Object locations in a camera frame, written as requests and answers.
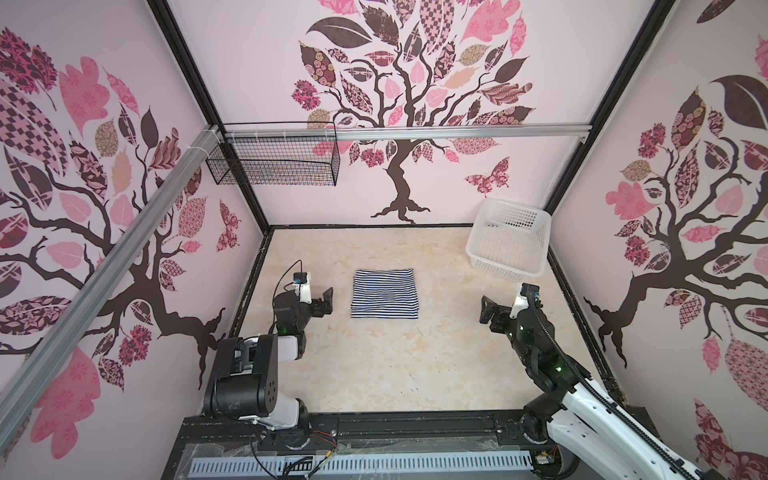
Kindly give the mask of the white plastic laundry basket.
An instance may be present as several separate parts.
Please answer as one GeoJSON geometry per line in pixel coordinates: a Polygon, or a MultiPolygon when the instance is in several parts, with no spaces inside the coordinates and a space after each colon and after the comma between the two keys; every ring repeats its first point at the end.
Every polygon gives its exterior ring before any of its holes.
{"type": "Polygon", "coordinates": [[[545,271],[552,217],[511,201],[486,198],[472,226],[466,254],[477,270],[522,281],[545,271]]]}

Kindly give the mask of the aluminium rail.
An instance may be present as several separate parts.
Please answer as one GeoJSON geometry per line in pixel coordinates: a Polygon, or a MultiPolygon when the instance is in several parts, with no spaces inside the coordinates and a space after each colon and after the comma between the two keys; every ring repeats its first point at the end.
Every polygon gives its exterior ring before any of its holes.
{"type": "Polygon", "coordinates": [[[232,139],[309,139],[338,141],[369,140],[417,140],[459,138],[530,138],[530,137],[577,137],[589,136],[588,124],[520,124],[520,125],[470,125],[438,127],[386,127],[386,128],[272,128],[232,130],[225,134],[232,139]]]}
{"type": "Polygon", "coordinates": [[[6,447],[34,405],[60,372],[142,247],[196,169],[218,145],[220,127],[208,125],[183,153],[179,164],[121,236],[105,261],[74,296],[61,318],[1,392],[1,446],[6,447]]]}

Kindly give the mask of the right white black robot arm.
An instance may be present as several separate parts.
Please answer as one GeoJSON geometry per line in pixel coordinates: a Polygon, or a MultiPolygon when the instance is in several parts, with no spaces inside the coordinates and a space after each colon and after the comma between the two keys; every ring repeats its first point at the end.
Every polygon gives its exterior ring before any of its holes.
{"type": "Polygon", "coordinates": [[[524,408],[522,429],[565,448],[605,479],[721,479],[677,454],[635,420],[555,340],[538,287],[523,284],[511,306],[484,296],[479,322],[504,335],[542,391],[524,408]]]}

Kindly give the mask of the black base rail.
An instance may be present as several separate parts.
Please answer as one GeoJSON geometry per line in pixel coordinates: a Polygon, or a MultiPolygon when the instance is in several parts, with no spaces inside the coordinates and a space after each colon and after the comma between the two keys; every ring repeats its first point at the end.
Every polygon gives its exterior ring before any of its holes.
{"type": "Polygon", "coordinates": [[[373,413],[310,413],[305,428],[269,430],[247,422],[188,417],[183,420],[173,451],[190,444],[244,445],[252,441],[267,451],[310,451],[343,445],[389,446],[407,440],[491,440],[502,447],[550,449],[554,442],[535,444],[524,436],[523,411],[419,411],[373,413]]]}

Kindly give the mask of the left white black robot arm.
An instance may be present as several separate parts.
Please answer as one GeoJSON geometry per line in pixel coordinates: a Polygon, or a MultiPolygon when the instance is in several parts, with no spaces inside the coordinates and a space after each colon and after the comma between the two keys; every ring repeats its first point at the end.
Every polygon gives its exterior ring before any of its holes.
{"type": "Polygon", "coordinates": [[[270,333],[228,338],[218,347],[206,386],[202,414],[286,431],[296,441],[310,436],[305,403],[280,392],[279,365],[301,359],[306,351],[306,327],[313,318],[333,312],[334,290],[312,298],[310,288],[298,285],[273,301],[270,333]]]}

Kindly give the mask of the back aluminium rail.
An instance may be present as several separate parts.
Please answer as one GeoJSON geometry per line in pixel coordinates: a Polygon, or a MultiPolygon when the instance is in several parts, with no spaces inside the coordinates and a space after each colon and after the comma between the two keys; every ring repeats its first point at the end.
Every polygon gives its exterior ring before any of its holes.
{"type": "Polygon", "coordinates": [[[232,139],[309,139],[338,141],[369,140],[417,140],[459,138],[530,138],[530,137],[577,137],[589,136],[588,124],[520,124],[520,125],[470,125],[438,127],[386,127],[386,128],[272,128],[232,130],[225,134],[232,139]]]}

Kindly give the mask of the blue white striped tank top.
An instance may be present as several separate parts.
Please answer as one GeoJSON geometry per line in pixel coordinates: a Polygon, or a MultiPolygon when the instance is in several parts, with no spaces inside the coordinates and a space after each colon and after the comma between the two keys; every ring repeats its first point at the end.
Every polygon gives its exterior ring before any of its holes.
{"type": "Polygon", "coordinates": [[[358,269],[353,277],[351,317],[416,321],[419,298],[412,268],[358,269]]]}

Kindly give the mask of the left aluminium rail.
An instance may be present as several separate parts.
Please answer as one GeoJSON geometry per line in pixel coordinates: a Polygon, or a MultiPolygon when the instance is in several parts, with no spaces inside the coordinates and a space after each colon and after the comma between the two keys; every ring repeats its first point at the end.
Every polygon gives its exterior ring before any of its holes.
{"type": "Polygon", "coordinates": [[[179,164],[121,236],[105,261],[74,296],[61,318],[1,392],[1,446],[6,447],[34,405],[60,372],[142,247],[196,169],[218,145],[220,127],[208,125],[183,153],[179,164]]]}

